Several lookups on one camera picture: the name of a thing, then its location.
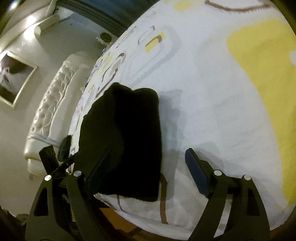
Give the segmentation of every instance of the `patterned bedding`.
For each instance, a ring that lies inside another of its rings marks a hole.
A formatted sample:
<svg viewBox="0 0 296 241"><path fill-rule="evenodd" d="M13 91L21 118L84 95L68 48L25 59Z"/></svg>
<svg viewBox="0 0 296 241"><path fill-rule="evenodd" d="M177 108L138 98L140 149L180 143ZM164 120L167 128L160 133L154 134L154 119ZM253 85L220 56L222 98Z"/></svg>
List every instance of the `patterned bedding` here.
<svg viewBox="0 0 296 241"><path fill-rule="evenodd" d="M251 176L274 229L296 202L295 65L296 37L269 1L162 0L97 60L72 118L71 153L83 116L112 83L152 88L163 141L159 200L96 197L149 232L187 240L207 203L185 164L191 147L229 176Z"/></svg>

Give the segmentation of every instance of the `picture frame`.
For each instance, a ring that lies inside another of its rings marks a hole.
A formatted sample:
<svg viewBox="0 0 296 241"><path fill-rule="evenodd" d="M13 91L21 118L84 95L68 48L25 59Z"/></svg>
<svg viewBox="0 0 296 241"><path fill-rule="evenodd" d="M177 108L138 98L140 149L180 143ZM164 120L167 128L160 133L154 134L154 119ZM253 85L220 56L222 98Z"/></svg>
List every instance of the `picture frame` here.
<svg viewBox="0 0 296 241"><path fill-rule="evenodd" d="M28 81L37 70L29 61L5 51L0 54L0 101L15 108Z"/></svg>

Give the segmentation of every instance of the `metal bolt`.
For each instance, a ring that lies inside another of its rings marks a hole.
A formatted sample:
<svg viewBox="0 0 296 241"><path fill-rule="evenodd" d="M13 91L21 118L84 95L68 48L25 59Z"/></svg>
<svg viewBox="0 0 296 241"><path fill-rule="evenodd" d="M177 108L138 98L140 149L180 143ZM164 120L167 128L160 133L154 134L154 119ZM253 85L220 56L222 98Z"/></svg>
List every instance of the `metal bolt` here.
<svg viewBox="0 0 296 241"><path fill-rule="evenodd" d="M251 177L248 176L248 175L244 175L244 179L247 180L247 181L250 181L251 180Z"/></svg>
<svg viewBox="0 0 296 241"><path fill-rule="evenodd" d="M75 171L74 172L74 177L79 177L82 174L81 171Z"/></svg>
<svg viewBox="0 0 296 241"><path fill-rule="evenodd" d="M44 177L44 180L49 181L51 178L52 178L51 175L46 175L46 176Z"/></svg>
<svg viewBox="0 0 296 241"><path fill-rule="evenodd" d="M221 175L222 175L222 172L221 172L220 170L215 170L215 171L214 171L214 174L215 174L216 176L221 176Z"/></svg>

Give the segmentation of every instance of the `ceiling light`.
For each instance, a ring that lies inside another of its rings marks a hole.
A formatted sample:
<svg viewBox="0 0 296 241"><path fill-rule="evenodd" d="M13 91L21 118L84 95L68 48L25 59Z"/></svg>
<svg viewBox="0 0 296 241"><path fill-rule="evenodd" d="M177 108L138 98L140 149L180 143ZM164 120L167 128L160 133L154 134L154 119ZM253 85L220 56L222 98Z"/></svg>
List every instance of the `ceiling light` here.
<svg viewBox="0 0 296 241"><path fill-rule="evenodd" d="M13 2L12 4L11 4L11 6L10 6L10 9L11 10L13 10L13 9L15 9L16 7L17 7L17 1L15 1L15 2Z"/></svg>

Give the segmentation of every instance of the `round object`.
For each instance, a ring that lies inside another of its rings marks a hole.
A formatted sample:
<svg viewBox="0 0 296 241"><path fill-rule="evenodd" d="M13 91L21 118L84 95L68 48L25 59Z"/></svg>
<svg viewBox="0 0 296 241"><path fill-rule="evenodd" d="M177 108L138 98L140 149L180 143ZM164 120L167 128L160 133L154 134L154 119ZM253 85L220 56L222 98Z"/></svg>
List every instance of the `round object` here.
<svg viewBox="0 0 296 241"><path fill-rule="evenodd" d="M52 178L51 175L46 175L46 176L44 177L44 180L49 181L51 178Z"/></svg>
<svg viewBox="0 0 296 241"><path fill-rule="evenodd" d="M100 38L101 38L101 40L103 40L106 43L110 43L112 41L111 35L108 33L105 33L105 32L100 34Z"/></svg>
<svg viewBox="0 0 296 241"><path fill-rule="evenodd" d="M74 177L79 177L81 176L82 172L81 171L75 171L74 172Z"/></svg>
<svg viewBox="0 0 296 241"><path fill-rule="evenodd" d="M247 181L250 181L251 180L251 177L248 176L248 175L244 175L244 179L247 180Z"/></svg>
<svg viewBox="0 0 296 241"><path fill-rule="evenodd" d="M221 175L222 175L222 172L221 172L220 170L215 170L215 171L214 171L214 174L215 174L216 176L221 176Z"/></svg>

